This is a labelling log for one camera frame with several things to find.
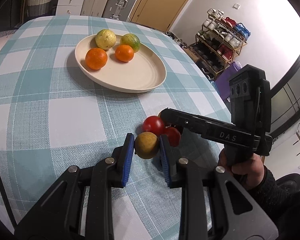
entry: checkered tablecloth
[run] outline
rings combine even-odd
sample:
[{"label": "checkered tablecloth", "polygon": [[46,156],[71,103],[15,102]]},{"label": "checkered tablecloth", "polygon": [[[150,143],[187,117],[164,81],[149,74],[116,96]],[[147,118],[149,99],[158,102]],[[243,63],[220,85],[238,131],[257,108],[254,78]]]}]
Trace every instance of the checkered tablecloth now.
[{"label": "checkered tablecloth", "polygon": [[[126,94],[86,77],[74,48],[101,29],[136,34],[164,62],[166,81]],[[21,26],[0,51],[0,174],[17,221],[68,166],[94,166],[167,107],[230,121],[202,72],[159,31],[85,16],[41,17]],[[212,167],[222,146],[185,131],[179,148]],[[113,189],[115,239],[177,239],[180,204],[181,190],[167,188],[158,158],[134,155],[127,186]]]}]

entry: desk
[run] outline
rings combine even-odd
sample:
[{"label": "desk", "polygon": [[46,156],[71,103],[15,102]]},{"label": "desk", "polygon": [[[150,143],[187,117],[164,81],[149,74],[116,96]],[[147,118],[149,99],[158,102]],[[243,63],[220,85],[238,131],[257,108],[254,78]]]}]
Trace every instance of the desk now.
[{"label": "desk", "polygon": [[[127,94],[85,76],[74,48],[106,28],[135,33],[164,62],[166,81]],[[127,133],[137,135],[147,116],[167,107],[230,121],[207,78],[159,31],[87,16],[26,22],[0,51],[0,174],[17,222],[69,166],[89,167],[110,156]],[[186,129],[178,147],[204,167],[216,166],[223,148]],[[159,159],[134,155],[127,186],[113,189],[115,239],[175,239],[180,205],[181,189],[167,188]]]}]

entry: metal bolt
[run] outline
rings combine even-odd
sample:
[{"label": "metal bolt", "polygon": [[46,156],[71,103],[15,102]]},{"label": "metal bolt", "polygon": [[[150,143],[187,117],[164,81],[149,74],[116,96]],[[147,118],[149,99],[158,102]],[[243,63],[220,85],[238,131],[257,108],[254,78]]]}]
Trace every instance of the metal bolt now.
[{"label": "metal bolt", "polygon": [[180,158],[179,159],[179,163],[180,164],[187,164],[189,161],[188,161],[188,159],[187,158]]},{"label": "metal bolt", "polygon": [[114,163],[114,158],[108,157],[108,158],[105,159],[105,162],[106,162],[107,164],[112,164],[112,163]]},{"label": "metal bolt", "polygon": [[219,173],[224,173],[226,171],[226,169],[222,166],[217,166],[216,167],[216,172],[219,172]]},{"label": "metal bolt", "polygon": [[78,167],[77,166],[70,166],[69,168],[68,168],[68,171],[69,172],[76,172],[78,170]]}]

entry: red shoe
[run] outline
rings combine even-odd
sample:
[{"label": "red shoe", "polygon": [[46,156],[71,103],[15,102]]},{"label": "red shoe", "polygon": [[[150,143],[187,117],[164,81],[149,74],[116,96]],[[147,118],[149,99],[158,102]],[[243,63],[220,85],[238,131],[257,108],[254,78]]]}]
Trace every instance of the red shoe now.
[{"label": "red shoe", "polygon": [[219,46],[219,49],[217,50],[217,53],[218,53],[219,55],[222,55],[222,54],[225,53],[225,52],[226,52],[226,50],[225,50],[225,45],[221,44],[221,45]]},{"label": "red shoe", "polygon": [[222,57],[225,61],[231,60],[233,57],[233,51],[229,49],[227,46],[224,47],[225,52],[223,53]]},{"label": "red shoe", "polygon": [[237,25],[235,20],[233,20],[229,17],[226,18],[226,24],[229,25],[231,28],[234,28]]}]

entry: purple bag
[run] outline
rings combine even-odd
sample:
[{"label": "purple bag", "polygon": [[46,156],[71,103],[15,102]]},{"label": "purple bag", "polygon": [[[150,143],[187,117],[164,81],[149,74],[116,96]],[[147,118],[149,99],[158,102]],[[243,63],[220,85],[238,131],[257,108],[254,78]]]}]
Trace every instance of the purple bag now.
[{"label": "purple bag", "polygon": [[226,100],[230,96],[229,80],[240,69],[239,62],[232,62],[215,81],[222,100]]}]

